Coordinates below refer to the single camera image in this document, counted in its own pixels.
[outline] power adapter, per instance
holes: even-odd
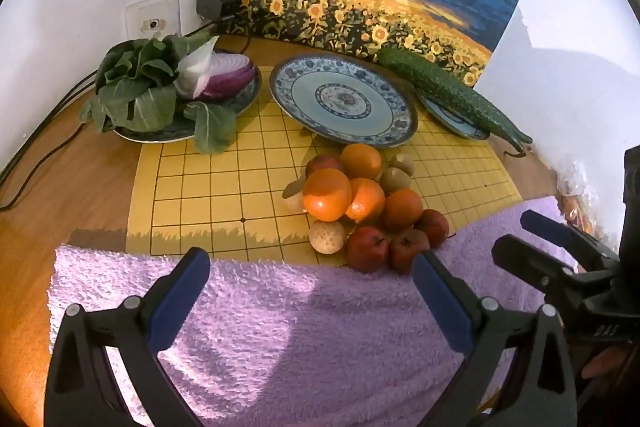
[[[242,0],[196,0],[196,13],[203,19],[221,22],[238,15]]]

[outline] hand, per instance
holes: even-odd
[[[593,357],[593,359],[583,367],[580,372],[581,377],[589,380],[590,378],[601,377],[618,369],[625,363],[626,356],[630,350],[630,346],[607,347],[607,349]]]

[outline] yellow grid mat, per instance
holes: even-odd
[[[291,215],[282,190],[318,154],[341,145],[285,115],[262,90],[238,118],[236,142],[224,153],[197,154],[192,140],[142,146],[131,197],[127,252],[185,253],[201,247],[216,259],[272,260],[342,266],[344,254],[316,254],[308,243],[313,217]],[[439,210],[452,231],[522,201],[486,142],[452,135],[416,104],[418,129],[409,142],[381,150],[415,161],[412,189],[425,208]]]

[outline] wooden table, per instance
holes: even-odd
[[[244,38],[219,42],[240,50]],[[248,55],[259,66],[273,66],[308,52],[296,44],[255,39]],[[9,201],[38,159],[75,131],[80,105],[45,130],[0,191],[0,201]],[[492,145],[503,147],[499,140]],[[11,405],[30,427],[43,424],[54,251],[63,243],[124,250],[139,155],[140,145],[86,128],[40,168],[18,205],[0,214],[0,408]],[[554,194],[552,177],[533,156],[506,166],[524,199]]]

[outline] power outlet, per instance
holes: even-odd
[[[178,0],[145,0],[124,10],[127,35],[135,39],[163,39],[180,33],[180,5]]]
[[[182,35],[196,31],[207,22],[196,13],[196,0],[180,0],[180,32]]]

